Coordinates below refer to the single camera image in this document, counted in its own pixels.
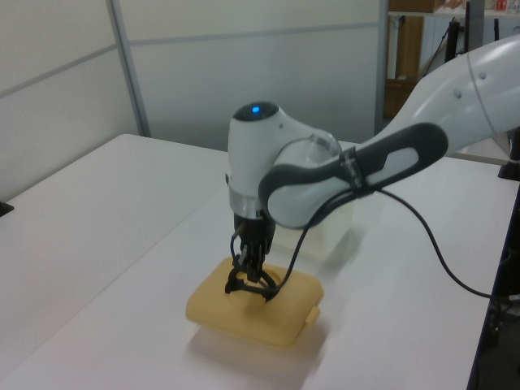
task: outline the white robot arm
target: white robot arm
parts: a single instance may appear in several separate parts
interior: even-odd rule
[[[226,291],[247,289],[242,271],[266,280],[262,264],[275,225],[305,228],[336,207],[404,179],[446,154],[520,126],[520,37],[486,45],[422,79],[377,136],[341,151],[327,132],[258,102],[230,125],[228,177],[239,256]]]

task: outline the white wall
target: white wall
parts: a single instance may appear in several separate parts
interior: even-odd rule
[[[379,0],[125,0],[117,9],[152,137],[226,150],[230,118],[256,100],[341,140],[374,134]]]
[[[137,134],[104,0],[2,0],[0,199]]]

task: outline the shelf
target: shelf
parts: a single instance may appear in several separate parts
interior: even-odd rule
[[[389,15],[402,15],[402,16],[439,16],[439,17],[463,18],[464,15],[466,14],[466,9],[462,8],[462,6],[459,6],[455,9],[441,7],[435,13],[389,11],[388,14]],[[506,14],[505,11],[484,10],[484,18],[520,20],[520,13],[519,14]]]

